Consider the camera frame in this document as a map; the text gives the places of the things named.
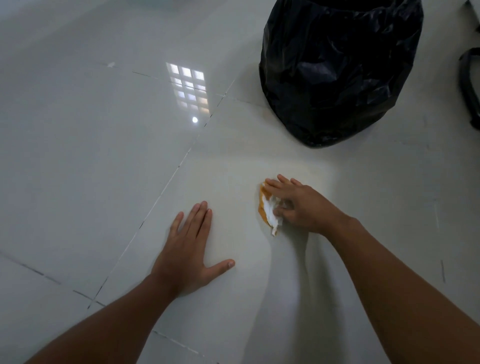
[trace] hand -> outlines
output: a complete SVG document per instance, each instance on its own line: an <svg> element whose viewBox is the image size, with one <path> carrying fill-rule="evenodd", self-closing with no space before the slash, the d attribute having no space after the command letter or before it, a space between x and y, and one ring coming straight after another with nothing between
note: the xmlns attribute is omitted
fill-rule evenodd
<svg viewBox="0 0 480 364"><path fill-rule="evenodd" d="M324 236L350 219L310 186L304 186L294 178L288 180L281 174L277 178L278 181L267 178L265 189L276 197L290 201L293 208L279 207L274 210L276 216Z"/></svg>
<svg viewBox="0 0 480 364"><path fill-rule="evenodd" d="M193 206L185 224L178 231L182 220L183 212L180 212L170 227L165 247L151 273L160 284L166 284L175 297L206 286L235 266L232 259L211 268L204 265L205 245L212 223L212 210L207 210L207 202Z"/></svg>

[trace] person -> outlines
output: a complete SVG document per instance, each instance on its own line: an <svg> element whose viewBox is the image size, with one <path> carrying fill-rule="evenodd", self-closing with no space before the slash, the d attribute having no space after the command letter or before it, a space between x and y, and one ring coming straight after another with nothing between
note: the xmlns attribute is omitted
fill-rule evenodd
<svg viewBox="0 0 480 364"><path fill-rule="evenodd" d="M325 236L342 258L380 342L393 363L480 363L480 327L320 193L295 179L267 179L268 192L292 202L275 211ZM183 227L173 221L150 275L132 291L53 340L27 363L135 363L150 331L179 295L235 265L206 268L212 210L196 204Z"/></svg>

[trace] finger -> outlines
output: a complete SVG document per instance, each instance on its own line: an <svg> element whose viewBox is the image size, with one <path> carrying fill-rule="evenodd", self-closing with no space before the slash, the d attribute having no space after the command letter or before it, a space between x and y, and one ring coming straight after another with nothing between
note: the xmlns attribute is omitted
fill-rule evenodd
<svg viewBox="0 0 480 364"><path fill-rule="evenodd" d="M273 196L281 198L281 199L289 199L290 191L288 189L280 189L276 187L272 187L268 184L264 186L267 192L271 193Z"/></svg>
<svg viewBox="0 0 480 364"><path fill-rule="evenodd" d="M198 235L197 235L199 247L203 253L205 253L205 246L207 244L208 234L210 234L210 227L212 226L212 216L213 216L212 210L208 209L205 214L205 218L202 223L202 226L200 227L200 230L198 231Z"/></svg>
<svg viewBox="0 0 480 364"><path fill-rule="evenodd" d="M183 228L181 229L180 234L187 235L190 224L192 223L192 220L197 214L199 208L200 208L200 204L193 205L193 208L190 211L190 214L188 215L187 219L185 220L185 223L183 224Z"/></svg>
<svg viewBox="0 0 480 364"><path fill-rule="evenodd" d="M301 184L301 182L297 181L295 178L292 178L290 181L296 186L303 186L303 184Z"/></svg>
<svg viewBox="0 0 480 364"><path fill-rule="evenodd" d="M280 182L285 184L292 184L287 177L282 176L281 174L277 175L277 178Z"/></svg>
<svg viewBox="0 0 480 364"><path fill-rule="evenodd" d="M173 220L172 226L170 226L170 232L168 233L168 238L174 238L179 233L179 226L181 221L183 220L183 212L179 212Z"/></svg>
<svg viewBox="0 0 480 364"><path fill-rule="evenodd" d="M194 239L197 237L198 231L200 230L200 227L204 221L205 213L207 212L207 206L208 204L206 201L203 201L200 204L200 208L198 209L195 217L192 220L192 223L190 224L190 227L188 228L187 236L190 236Z"/></svg>
<svg viewBox="0 0 480 364"><path fill-rule="evenodd" d="M222 274L232 269L235 266L235 260L228 259L224 260L221 263L215 264L213 267L205 268L202 272L202 280L206 286L208 283L213 281L215 278L220 277Z"/></svg>
<svg viewBox="0 0 480 364"><path fill-rule="evenodd" d="M270 178L267 178L265 182L267 183L266 185L270 185L275 188L282 188L284 186L282 182L279 182L277 180L271 180Z"/></svg>
<svg viewBox="0 0 480 364"><path fill-rule="evenodd" d="M273 210L273 214L277 217L286 218L288 221L292 221L295 216L295 211L288 208L277 207Z"/></svg>

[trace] white tile floor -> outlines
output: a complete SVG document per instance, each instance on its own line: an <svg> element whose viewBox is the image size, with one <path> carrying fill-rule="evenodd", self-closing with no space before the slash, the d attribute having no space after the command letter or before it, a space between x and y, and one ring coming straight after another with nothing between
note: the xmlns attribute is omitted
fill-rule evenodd
<svg viewBox="0 0 480 364"><path fill-rule="evenodd" d="M2 363L138 283L175 214L203 199L215 215L206 262L237 265L171 305L139 362L387 362L328 242L272 238L257 216L257 185L279 172L358 217L480 322L480 133L456 82L458 57L480 45L476 19L462 0L424 0L397 106L311 150L260 88L274 3L110 0L3 62Z"/></svg>

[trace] black plastic bag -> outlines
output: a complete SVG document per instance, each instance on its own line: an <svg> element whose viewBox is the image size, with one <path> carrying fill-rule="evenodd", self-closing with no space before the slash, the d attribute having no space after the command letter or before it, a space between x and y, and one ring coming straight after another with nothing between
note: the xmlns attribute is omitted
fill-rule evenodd
<svg viewBox="0 0 480 364"><path fill-rule="evenodd" d="M306 145L340 142L395 105L422 23L421 0L277 0L264 29L263 92Z"/></svg>

